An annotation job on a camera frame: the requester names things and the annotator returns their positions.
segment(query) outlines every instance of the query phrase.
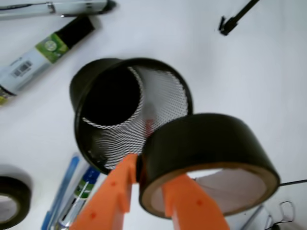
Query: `mesh pen holder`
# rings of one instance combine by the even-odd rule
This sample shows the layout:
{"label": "mesh pen holder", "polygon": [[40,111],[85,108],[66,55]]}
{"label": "mesh pen holder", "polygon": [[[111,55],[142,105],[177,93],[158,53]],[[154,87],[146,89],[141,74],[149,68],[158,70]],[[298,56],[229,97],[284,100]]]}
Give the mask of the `mesh pen holder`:
{"label": "mesh pen holder", "polygon": [[164,124],[192,114],[182,77],[147,58],[100,59],[84,66],[70,85],[75,136],[82,155],[108,174]]}

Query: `white pen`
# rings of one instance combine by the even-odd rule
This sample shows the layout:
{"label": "white pen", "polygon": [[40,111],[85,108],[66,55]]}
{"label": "white pen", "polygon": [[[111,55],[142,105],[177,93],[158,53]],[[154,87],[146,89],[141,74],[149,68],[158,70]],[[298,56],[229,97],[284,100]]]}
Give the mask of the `white pen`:
{"label": "white pen", "polygon": [[76,0],[0,6],[0,20],[56,14],[62,17],[101,14],[115,7],[111,0]]}

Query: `orange plastic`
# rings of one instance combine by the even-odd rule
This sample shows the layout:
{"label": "orange plastic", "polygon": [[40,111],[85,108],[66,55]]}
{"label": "orange plastic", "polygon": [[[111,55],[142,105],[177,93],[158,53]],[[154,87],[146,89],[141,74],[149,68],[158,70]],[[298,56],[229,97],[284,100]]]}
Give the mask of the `orange plastic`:
{"label": "orange plastic", "polygon": [[165,183],[163,193],[175,230],[230,230],[217,204],[187,175]]}
{"label": "orange plastic", "polygon": [[132,184],[136,183],[136,154],[126,156],[105,179],[71,230],[122,230],[130,210]]}

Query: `tape roll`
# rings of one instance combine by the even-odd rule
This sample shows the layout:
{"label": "tape roll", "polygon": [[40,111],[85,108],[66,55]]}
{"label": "tape roll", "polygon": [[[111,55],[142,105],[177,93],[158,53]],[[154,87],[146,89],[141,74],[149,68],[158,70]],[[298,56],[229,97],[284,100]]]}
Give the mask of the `tape roll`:
{"label": "tape roll", "polygon": [[147,139],[138,168],[140,204],[163,218],[162,186],[184,173],[215,200],[225,216],[262,203],[280,183],[248,126],[218,114],[190,115],[162,126]]}
{"label": "tape roll", "polygon": [[30,209],[31,191],[23,182],[0,177],[0,230],[19,224]]}

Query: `barcode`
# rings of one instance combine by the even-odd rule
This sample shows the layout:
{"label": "barcode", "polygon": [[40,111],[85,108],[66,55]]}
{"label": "barcode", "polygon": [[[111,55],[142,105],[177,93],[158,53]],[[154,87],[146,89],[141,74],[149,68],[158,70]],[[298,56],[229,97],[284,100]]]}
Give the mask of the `barcode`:
{"label": "barcode", "polygon": [[23,64],[21,64],[17,69],[14,70],[12,75],[14,77],[21,77],[24,73],[26,73],[30,67],[32,66],[32,63],[30,61],[26,61]]}

